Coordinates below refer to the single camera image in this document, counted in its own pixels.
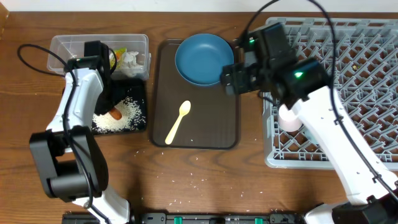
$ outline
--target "blue bowl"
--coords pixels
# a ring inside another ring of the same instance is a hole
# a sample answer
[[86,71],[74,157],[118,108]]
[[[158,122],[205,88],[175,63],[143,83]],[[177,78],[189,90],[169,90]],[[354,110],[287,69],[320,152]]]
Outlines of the blue bowl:
[[198,86],[220,82],[223,66],[234,63],[229,44],[213,34],[197,34],[185,39],[175,54],[175,66],[186,81]]

